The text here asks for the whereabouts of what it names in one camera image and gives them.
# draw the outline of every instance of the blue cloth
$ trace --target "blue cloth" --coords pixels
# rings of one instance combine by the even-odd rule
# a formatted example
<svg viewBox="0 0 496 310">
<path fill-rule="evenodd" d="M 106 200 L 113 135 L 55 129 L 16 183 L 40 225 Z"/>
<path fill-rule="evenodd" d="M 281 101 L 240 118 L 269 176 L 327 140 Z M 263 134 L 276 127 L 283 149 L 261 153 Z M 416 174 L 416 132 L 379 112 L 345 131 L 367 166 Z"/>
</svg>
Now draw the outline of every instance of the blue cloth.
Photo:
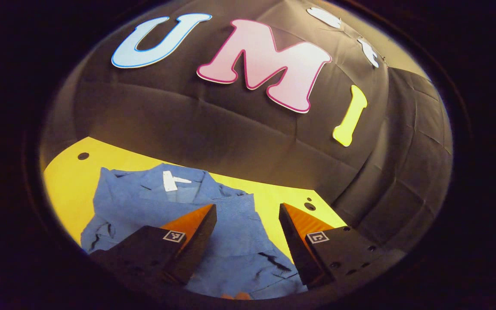
<svg viewBox="0 0 496 310">
<path fill-rule="evenodd" d="M 177 191 L 166 192 L 167 170 L 191 183 L 177 182 Z M 307 290 L 295 266 L 267 237 L 254 196 L 217 183 L 207 171 L 167 164 L 134 172 L 102 168 L 93 204 L 95 216 L 81 233 L 88 253 L 108 250 L 145 225 L 160 227 L 215 204 L 217 223 L 187 290 L 214 297 L 247 292 L 253 299 Z"/>
</svg>

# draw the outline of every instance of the letter m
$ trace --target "letter m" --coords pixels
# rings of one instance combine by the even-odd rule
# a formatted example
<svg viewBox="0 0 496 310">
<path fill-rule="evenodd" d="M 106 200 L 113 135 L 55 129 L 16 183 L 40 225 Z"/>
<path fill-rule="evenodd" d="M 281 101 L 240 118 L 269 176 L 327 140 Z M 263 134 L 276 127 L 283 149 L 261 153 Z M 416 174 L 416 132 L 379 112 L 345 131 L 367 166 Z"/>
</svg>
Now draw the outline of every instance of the letter m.
<svg viewBox="0 0 496 310">
<path fill-rule="evenodd" d="M 311 107 L 309 94 L 323 65 L 331 62 L 330 55 L 309 42 L 277 51 L 268 25 L 243 19 L 233 20 L 231 24 L 235 30 L 214 59 L 198 68 L 198 76 L 222 84 L 235 82 L 238 73 L 234 66 L 244 53 L 244 75 L 249 90 L 255 90 L 285 69 L 281 80 L 267 88 L 267 95 L 290 110 L 307 113 Z"/>
</svg>

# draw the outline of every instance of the screw hole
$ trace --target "screw hole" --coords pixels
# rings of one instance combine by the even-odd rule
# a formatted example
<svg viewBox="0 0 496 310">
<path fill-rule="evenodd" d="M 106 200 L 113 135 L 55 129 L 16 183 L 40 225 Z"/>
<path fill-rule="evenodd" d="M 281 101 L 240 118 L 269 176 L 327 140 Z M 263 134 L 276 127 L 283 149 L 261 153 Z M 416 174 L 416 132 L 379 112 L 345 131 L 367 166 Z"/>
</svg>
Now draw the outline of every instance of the screw hole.
<svg viewBox="0 0 496 310">
<path fill-rule="evenodd" d="M 306 208 L 308 208 L 309 210 L 312 210 L 312 211 L 314 211 L 314 210 L 316 209 L 316 208 L 315 208 L 315 206 L 313 206 L 313 205 L 312 205 L 312 204 L 310 204 L 309 202 L 306 202 L 306 203 L 304 204 L 304 206 L 305 206 Z"/>
<path fill-rule="evenodd" d="M 82 161 L 84 159 L 87 159 L 89 157 L 89 153 L 81 153 L 80 155 L 77 156 L 77 158 Z"/>
<path fill-rule="evenodd" d="M 330 264 L 331 269 L 338 269 L 341 266 L 341 263 L 335 261 Z"/>
</svg>

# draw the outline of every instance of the fisheye lens view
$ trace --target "fisheye lens view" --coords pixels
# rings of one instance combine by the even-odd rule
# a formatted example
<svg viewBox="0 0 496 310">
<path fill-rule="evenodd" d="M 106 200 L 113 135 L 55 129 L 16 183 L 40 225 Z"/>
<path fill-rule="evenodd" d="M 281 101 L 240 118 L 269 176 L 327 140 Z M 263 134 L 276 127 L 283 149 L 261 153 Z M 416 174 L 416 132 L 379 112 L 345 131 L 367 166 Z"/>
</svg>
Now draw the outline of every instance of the fisheye lens view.
<svg viewBox="0 0 496 310">
<path fill-rule="evenodd" d="M 449 102 L 424 67 L 337 4 L 165 2 L 63 79 L 39 147 L 48 202 L 152 298 L 347 294 L 419 243 L 449 188 Z"/>
</svg>

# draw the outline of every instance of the black fabric backdrop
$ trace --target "black fabric backdrop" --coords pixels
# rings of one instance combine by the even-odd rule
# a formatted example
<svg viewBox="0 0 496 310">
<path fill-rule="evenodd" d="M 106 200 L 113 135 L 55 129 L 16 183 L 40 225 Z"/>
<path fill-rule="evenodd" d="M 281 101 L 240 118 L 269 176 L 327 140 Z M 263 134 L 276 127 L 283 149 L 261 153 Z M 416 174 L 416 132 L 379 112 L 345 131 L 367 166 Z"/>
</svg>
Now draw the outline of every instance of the black fabric backdrop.
<svg viewBox="0 0 496 310">
<path fill-rule="evenodd" d="M 338 10 L 297 0 L 182 0 L 136 18 L 96 47 L 59 92 L 42 144 L 44 164 L 90 136 L 187 167 L 314 189 L 348 224 L 361 224 L 367 237 L 384 245 L 397 236 L 389 244 L 407 251 L 437 216 L 449 184 L 453 146 L 443 102 L 427 79 L 388 69 L 380 51 L 380 67 L 374 68 L 356 30 L 345 23 L 333 29 L 306 12 L 319 4 Z M 139 49 L 150 49 L 178 16 L 190 12 L 213 18 L 197 25 L 167 58 L 134 69 L 110 63 L 138 24 L 170 17 L 140 42 Z M 239 18 L 271 26 L 277 50 L 309 41 L 332 56 L 315 82 L 307 114 L 287 110 L 265 94 L 281 73 L 248 90 L 242 58 L 233 84 L 196 75 L 231 34 L 231 20 Z M 352 144 L 344 147 L 332 130 L 346 114 L 352 84 L 369 103 Z"/>
</svg>

